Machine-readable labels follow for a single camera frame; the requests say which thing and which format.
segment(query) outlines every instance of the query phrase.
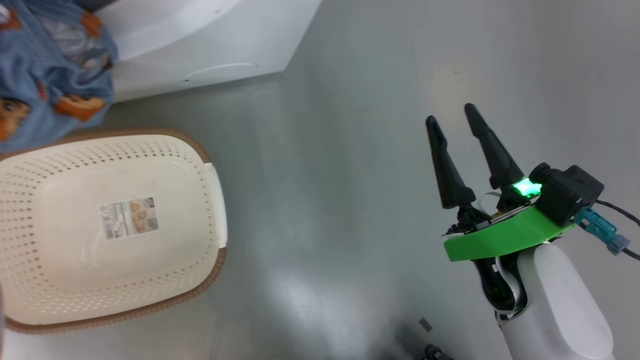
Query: clothing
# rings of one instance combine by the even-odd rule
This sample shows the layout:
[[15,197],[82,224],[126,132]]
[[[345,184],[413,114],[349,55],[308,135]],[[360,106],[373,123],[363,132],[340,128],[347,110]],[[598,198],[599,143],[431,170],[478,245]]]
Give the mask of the clothing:
[[100,20],[71,0],[0,0],[0,152],[100,124],[116,57]]

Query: green light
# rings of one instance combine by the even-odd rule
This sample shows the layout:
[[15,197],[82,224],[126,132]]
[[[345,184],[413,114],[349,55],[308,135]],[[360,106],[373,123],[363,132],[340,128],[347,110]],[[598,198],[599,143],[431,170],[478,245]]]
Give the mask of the green light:
[[522,195],[526,197],[534,197],[540,194],[541,184],[534,184],[526,177],[524,180],[519,183],[513,184],[513,187],[516,188]]

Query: beige plastic basket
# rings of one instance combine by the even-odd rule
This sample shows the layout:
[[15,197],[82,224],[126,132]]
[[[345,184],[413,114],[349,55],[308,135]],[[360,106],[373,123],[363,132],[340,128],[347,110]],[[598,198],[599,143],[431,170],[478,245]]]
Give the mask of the beige plastic basket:
[[204,149],[173,130],[85,133],[0,161],[7,326],[60,332],[191,299],[217,277],[227,224]]

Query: blue-gray connector nut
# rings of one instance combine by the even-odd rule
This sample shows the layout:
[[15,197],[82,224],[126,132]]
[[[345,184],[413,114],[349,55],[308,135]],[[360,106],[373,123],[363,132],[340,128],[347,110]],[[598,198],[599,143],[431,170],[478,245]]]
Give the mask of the blue-gray connector nut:
[[588,206],[577,213],[573,222],[604,242],[614,255],[618,255],[629,246],[629,239],[616,234],[617,228]]

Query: product label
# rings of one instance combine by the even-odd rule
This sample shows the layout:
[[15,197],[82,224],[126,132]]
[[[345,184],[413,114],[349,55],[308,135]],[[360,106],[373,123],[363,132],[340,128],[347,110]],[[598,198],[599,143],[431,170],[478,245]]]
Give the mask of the product label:
[[159,229],[153,196],[102,205],[99,211],[107,240],[129,238]]

